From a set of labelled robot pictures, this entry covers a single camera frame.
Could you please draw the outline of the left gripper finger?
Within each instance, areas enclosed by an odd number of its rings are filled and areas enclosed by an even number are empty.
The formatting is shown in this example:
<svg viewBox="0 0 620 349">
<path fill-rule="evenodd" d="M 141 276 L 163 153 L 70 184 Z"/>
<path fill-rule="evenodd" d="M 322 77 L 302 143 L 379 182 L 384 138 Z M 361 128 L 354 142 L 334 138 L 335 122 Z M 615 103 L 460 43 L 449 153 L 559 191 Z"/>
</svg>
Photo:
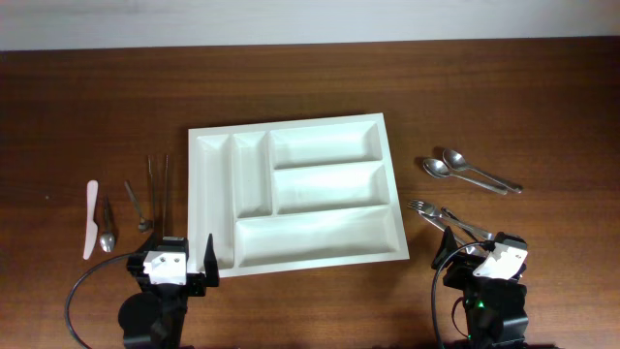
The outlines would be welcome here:
<svg viewBox="0 0 620 349">
<path fill-rule="evenodd" d="M 213 235 L 209 234 L 203 257 L 204 266 L 204 287 L 218 287 L 220 283 L 219 267 L 214 251 Z"/>
<path fill-rule="evenodd" d="M 139 248 L 140 253 L 148 253 L 150 250 L 153 250 L 158 243 L 158 235 L 156 232 L 152 232 L 150 236 L 146 239 L 144 244 Z"/>
</svg>

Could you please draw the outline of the steel fork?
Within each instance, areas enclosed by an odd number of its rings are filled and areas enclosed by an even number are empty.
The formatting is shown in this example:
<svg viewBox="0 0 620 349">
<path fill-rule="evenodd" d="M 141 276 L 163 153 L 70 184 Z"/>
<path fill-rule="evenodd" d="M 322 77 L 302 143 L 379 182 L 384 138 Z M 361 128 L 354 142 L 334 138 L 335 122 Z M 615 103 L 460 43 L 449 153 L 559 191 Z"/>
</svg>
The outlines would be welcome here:
<svg viewBox="0 0 620 349">
<path fill-rule="evenodd" d="M 443 206 L 441 208 L 442 218 L 449 221 L 450 223 L 458 226 L 459 228 L 469 232 L 472 236 L 477 238 L 481 238 L 483 240 L 492 240 L 494 238 L 492 233 L 487 232 L 486 230 L 475 227 L 468 223 L 464 223 L 456 218 L 456 216 L 449 210 L 447 207 Z"/>
<path fill-rule="evenodd" d="M 407 203 L 407 207 L 412 209 L 412 210 L 414 210 L 414 211 L 422 212 L 422 213 L 427 214 L 429 216 L 445 220 L 445 219 L 442 218 L 441 210 L 439 208 L 437 208 L 436 206 L 428 203 L 428 202 L 423 202 L 423 201 L 420 201 L 420 200 L 410 200 Z"/>
<path fill-rule="evenodd" d="M 444 231 L 448 227 L 448 225 L 443 223 L 439 218 L 429 216 L 429 215 L 424 214 L 422 212 L 420 212 L 419 215 L 422 218 L 424 218 L 427 222 L 429 222 L 430 224 L 432 224 L 436 228 L 440 229 L 441 231 Z M 466 244 L 466 241 L 463 240 L 462 238 L 460 238 L 459 236 L 454 236 L 454 239 L 455 239 L 455 241 L 456 241 L 458 246 L 462 246 L 462 245 Z M 469 254 L 469 255 L 476 255 L 476 256 L 481 256 L 481 257 L 485 257 L 487 255 L 487 253 L 485 251 L 480 250 L 480 249 L 478 249 L 475 246 L 468 247 L 466 249 L 466 253 Z"/>
</svg>

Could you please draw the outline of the small steel teaspoon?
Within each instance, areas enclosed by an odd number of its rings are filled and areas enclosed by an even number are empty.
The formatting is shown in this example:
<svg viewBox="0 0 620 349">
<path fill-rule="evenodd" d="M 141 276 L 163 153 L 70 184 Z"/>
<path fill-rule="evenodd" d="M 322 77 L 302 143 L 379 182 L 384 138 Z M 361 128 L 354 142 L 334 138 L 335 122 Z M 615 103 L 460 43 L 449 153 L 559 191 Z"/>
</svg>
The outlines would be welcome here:
<svg viewBox="0 0 620 349">
<path fill-rule="evenodd" d="M 110 253 L 113 251 L 116 243 L 116 237 L 113 232 L 112 218 L 111 218 L 111 206 L 109 198 L 104 199 L 104 231 L 99 237 L 99 243 L 104 252 Z"/>
</svg>

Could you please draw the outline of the steel tablespoon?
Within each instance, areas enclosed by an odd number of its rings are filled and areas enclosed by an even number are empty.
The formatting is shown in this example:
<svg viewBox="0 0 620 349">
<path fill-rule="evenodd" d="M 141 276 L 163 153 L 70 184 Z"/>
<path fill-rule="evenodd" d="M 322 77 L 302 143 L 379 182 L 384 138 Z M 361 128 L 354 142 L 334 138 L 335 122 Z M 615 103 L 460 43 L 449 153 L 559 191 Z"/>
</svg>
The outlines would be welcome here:
<svg viewBox="0 0 620 349">
<path fill-rule="evenodd" d="M 479 187 L 482 187 L 486 190 L 492 191 L 494 193 L 500 194 L 500 195 L 507 195 L 508 194 L 508 190 L 505 189 L 504 187 L 500 187 L 500 186 L 496 186 L 493 184 L 489 184 L 483 181 L 479 181 L 473 178 L 469 178 L 467 176 L 464 175 L 460 175 L 460 174 L 455 174 L 453 173 L 448 166 L 443 162 L 440 161 L 438 159 L 433 159 L 433 158 L 426 158 L 422 161 L 422 167 L 433 177 L 435 178 L 448 178 L 448 177 L 455 177 L 455 178 L 459 178 L 462 180 L 465 180 L 467 182 L 470 182 L 472 184 L 475 184 Z"/>
<path fill-rule="evenodd" d="M 490 174 L 484 170 L 481 170 L 471 165 L 465 160 L 462 154 L 460 154 L 459 152 L 455 150 L 445 148 L 443 150 L 443 159 L 447 163 L 447 165 L 455 171 L 459 171 L 459 172 L 473 171 L 479 175 L 482 175 L 494 181 L 497 184 L 500 184 L 501 186 L 506 187 L 507 189 L 509 189 L 510 191 L 514 193 L 521 193 L 523 191 L 523 187 L 520 184 L 513 183 L 511 181 L 508 181 L 507 179 L 503 179 L 497 175 Z"/>
</svg>

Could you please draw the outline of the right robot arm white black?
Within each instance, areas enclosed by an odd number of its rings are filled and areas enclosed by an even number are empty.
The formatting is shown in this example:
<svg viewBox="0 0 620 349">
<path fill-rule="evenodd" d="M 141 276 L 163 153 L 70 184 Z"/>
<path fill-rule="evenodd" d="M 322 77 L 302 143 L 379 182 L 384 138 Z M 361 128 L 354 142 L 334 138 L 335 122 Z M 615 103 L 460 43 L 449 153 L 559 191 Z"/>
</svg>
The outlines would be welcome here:
<svg viewBox="0 0 620 349">
<path fill-rule="evenodd" d="M 495 238 L 458 244 L 445 228 L 431 268 L 431 315 L 438 346 L 444 348 L 437 317 L 437 287 L 458 290 L 467 332 L 459 348 L 523 348 L 529 324 L 525 312 L 527 288 L 519 282 L 526 270 L 526 241 L 503 232 Z"/>
</svg>

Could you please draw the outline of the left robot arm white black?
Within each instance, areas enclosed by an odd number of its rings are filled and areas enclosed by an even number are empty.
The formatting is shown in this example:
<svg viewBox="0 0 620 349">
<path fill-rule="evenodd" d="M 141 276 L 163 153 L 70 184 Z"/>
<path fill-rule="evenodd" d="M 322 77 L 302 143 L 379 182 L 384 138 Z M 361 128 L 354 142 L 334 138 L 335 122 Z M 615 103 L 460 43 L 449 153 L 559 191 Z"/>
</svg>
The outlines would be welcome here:
<svg viewBox="0 0 620 349">
<path fill-rule="evenodd" d="M 203 253 L 204 272 L 189 272 L 189 240 L 151 234 L 128 258 L 127 271 L 140 292 L 125 300 L 118 312 L 126 348 L 179 348 L 188 300 L 204 297 L 220 284 L 213 237 Z"/>
</svg>

